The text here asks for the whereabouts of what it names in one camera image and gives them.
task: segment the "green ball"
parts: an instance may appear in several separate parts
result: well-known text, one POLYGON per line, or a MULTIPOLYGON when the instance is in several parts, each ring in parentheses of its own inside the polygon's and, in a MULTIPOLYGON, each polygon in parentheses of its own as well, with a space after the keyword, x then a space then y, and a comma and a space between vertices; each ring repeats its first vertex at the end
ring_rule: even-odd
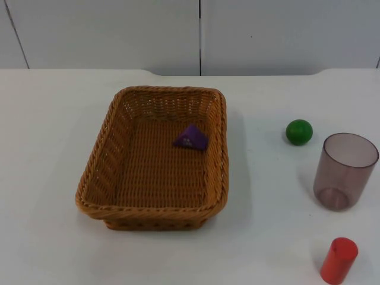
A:
POLYGON ((286 128, 286 137, 294 145, 306 144, 312 136, 313 128, 305 120, 295 120, 286 128))

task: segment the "cup rim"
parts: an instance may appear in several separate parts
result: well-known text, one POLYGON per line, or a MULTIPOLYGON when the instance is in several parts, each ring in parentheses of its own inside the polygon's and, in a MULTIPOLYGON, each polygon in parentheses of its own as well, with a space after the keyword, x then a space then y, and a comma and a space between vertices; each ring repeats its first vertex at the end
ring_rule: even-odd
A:
POLYGON ((338 133, 336 133, 336 134, 329 135, 329 136, 325 139, 325 141, 323 142, 323 151, 325 152, 325 154, 327 154, 327 156, 328 156, 329 158, 331 158, 332 160, 334 160, 336 163, 338 163, 338 164, 340 164, 340 165, 343 165, 343 166, 345 166, 345 167, 351 167, 351 168, 368 168, 368 167, 374 166, 374 165, 378 162, 378 160, 379 160, 379 151, 378 151, 378 149, 376 148, 376 146, 372 143, 372 141, 370 141, 369 139, 367 139, 367 138, 365 138, 365 137, 363 137, 363 136, 361 136, 361 135, 353 134, 353 133, 351 133, 351 132, 338 132, 338 133), (354 135, 354 136, 356 136, 356 137, 363 138, 364 140, 366 140, 367 142, 369 142, 370 144, 372 144, 372 146, 375 148, 375 150, 376 150, 376 154, 377 154, 377 158, 375 159, 375 161, 374 161, 373 163, 371 163, 371 164, 369 164, 369 165, 366 165, 366 166, 352 166, 352 165, 347 165, 347 164, 344 164, 344 163, 342 163, 342 162, 336 160, 336 159, 333 158, 333 157, 328 153, 328 151, 326 150, 326 142, 328 141, 329 138, 331 138, 331 137, 333 137, 333 136, 335 136, 335 135, 354 135))

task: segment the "wicker basket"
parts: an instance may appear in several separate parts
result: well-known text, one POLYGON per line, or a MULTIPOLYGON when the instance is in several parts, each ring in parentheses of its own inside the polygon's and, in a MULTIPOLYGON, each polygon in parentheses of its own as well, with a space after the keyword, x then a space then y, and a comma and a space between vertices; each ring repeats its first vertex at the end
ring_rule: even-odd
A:
POLYGON ((196 229, 227 202, 226 103, 215 89, 129 87, 115 95, 76 204, 114 230, 196 229), (205 151, 177 148, 195 124, 205 151))

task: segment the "purple triangular object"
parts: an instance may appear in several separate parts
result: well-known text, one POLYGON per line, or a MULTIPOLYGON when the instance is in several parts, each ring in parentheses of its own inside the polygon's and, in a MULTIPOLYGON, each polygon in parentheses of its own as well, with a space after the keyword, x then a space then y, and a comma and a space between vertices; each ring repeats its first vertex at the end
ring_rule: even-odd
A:
POLYGON ((208 138, 194 124, 191 124, 176 138, 173 145, 176 147, 205 150, 207 148, 207 143, 208 138))

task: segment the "basket rim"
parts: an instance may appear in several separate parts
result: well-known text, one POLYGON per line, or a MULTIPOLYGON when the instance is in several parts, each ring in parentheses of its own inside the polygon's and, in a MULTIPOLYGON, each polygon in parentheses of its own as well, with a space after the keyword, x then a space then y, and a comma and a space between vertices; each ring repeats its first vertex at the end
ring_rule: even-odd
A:
POLYGON ((227 202, 228 193, 228 172, 229 172, 229 159, 227 152, 227 142, 226 142, 226 101, 223 94, 214 88, 206 87, 166 87, 166 86, 132 86, 127 87, 115 95, 112 100, 109 110, 107 112, 106 118, 102 124, 100 132, 98 134, 97 140, 90 154, 90 158, 85 167, 85 171, 80 179, 77 192, 75 194, 75 203, 77 207, 90 217, 94 219, 107 219, 107 220, 119 220, 128 217, 144 217, 146 219, 179 219, 177 215, 179 213, 186 213, 186 219, 207 219, 209 217, 217 214, 227 202), (157 91, 184 91, 184 90, 199 90, 200 92, 213 93, 219 97, 220 101, 220 112, 221 112, 221 192, 216 201, 212 204, 204 204, 200 207, 186 208, 186 207, 123 207, 118 205, 101 205, 87 202, 84 199, 84 194, 88 190, 89 183, 93 177, 94 170, 98 164, 100 153, 104 144, 110 134, 109 124, 113 122, 113 118, 116 115, 116 109, 121 103, 123 95, 127 92, 139 90, 149 92, 150 90, 157 91))

